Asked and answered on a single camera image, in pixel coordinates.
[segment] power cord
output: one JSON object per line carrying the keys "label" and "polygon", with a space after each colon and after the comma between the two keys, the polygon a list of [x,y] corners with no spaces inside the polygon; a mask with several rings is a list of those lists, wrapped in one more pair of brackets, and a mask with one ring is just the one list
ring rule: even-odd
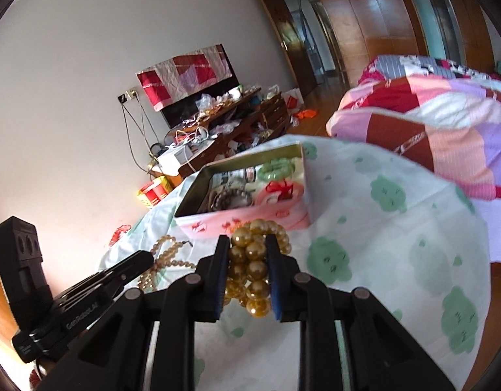
{"label": "power cord", "polygon": [[127,143],[129,144],[129,151],[131,152],[131,158],[133,159],[133,161],[135,162],[136,166],[140,170],[142,170],[145,173],[148,173],[147,170],[145,170],[141,165],[138,164],[138,162],[137,162],[137,160],[135,158],[135,155],[133,154],[133,147],[131,146],[131,138],[129,136],[129,127],[127,126],[127,117],[125,116],[126,109],[125,109],[124,104],[122,104],[122,103],[120,103],[120,104],[122,106],[122,114],[124,115],[125,133],[127,134]]}
{"label": "power cord", "polygon": [[153,127],[149,117],[147,116],[147,113],[146,113],[146,109],[144,108],[144,106],[142,106],[142,103],[140,102],[140,99],[138,98],[138,93],[135,93],[135,98],[136,98],[136,101],[138,101],[138,105],[140,106],[140,111],[142,112],[140,115],[143,114],[143,116],[146,117],[147,119],[147,122],[150,124],[150,127],[151,127],[151,131],[153,131],[153,134],[155,134],[155,138],[156,138],[156,141],[157,142],[160,142],[160,139],[158,139],[158,135],[156,134],[155,132],[155,128]]}

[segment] wall socket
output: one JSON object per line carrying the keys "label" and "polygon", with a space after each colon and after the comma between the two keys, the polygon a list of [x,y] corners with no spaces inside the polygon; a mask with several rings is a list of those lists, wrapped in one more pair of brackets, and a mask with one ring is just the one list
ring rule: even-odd
{"label": "wall socket", "polygon": [[131,88],[130,90],[127,90],[123,94],[120,94],[117,97],[117,100],[121,103],[127,103],[128,101],[132,100],[133,98],[137,98],[138,92],[136,91],[136,88]]}

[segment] pink tin box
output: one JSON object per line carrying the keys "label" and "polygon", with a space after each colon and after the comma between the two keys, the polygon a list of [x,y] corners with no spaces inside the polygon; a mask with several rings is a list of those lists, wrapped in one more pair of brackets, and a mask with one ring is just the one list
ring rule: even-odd
{"label": "pink tin box", "polygon": [[[272,198],[258,196],[260,205],[197,214],[209,192],[209,183],[213,175],[263,165],[279,158],[301,159],[301,162],[296,164],[297,192],[293,194],[291,199],[278,201],[277,197],[274,198],[274,185],[277,183],[270,183],[269,185],[272,186],[268,187],[268,191],[270,191]],[[230,235],[242,224],[258,218],[273,220],[286,230],[302,229],[307,228],[311,223],[310,202],[303,148],[301,144],[297,143],[243,154],[205,165],[178,206],[175,219],[178,226],[192,240]]]}

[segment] bedspread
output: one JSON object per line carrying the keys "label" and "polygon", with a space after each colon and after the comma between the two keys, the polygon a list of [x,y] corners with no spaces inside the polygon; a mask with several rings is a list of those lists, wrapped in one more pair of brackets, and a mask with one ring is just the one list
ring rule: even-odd
{"label": "bedspread", "polygon": [[327,132],[407,157],[470,197],[501,198],[501,91],[491,82],[499,81],[413,74],[366,82],[345,94]]}
{"label": "bedspread", "polygon": [[[455,184],[373,145],[284,136],[250,151],[299,141],[312,225],[289,231],[291,256],[332,288],[369,288],[461,389],[490,301],[487,229],[477,210]],[[150,210],[100,267],[149,250],[167,233],[186,240],[173,215],[193,179]],[[216,239],[196,240],[177,258],[197,263],[215,245]],[[169,268],[158,288],[190,272]],[[220,321],[195,329],[197,390],[297,389],[298,323],[255,319],[232,301]]]}

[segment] doorway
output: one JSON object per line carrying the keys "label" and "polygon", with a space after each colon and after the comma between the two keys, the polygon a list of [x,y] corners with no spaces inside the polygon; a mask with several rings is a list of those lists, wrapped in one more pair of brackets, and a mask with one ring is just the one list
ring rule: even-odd
{"label": "doorway", "polygon": [[320,0],[262,0],[303,96],[329,79],[350,87],[337,38]]}

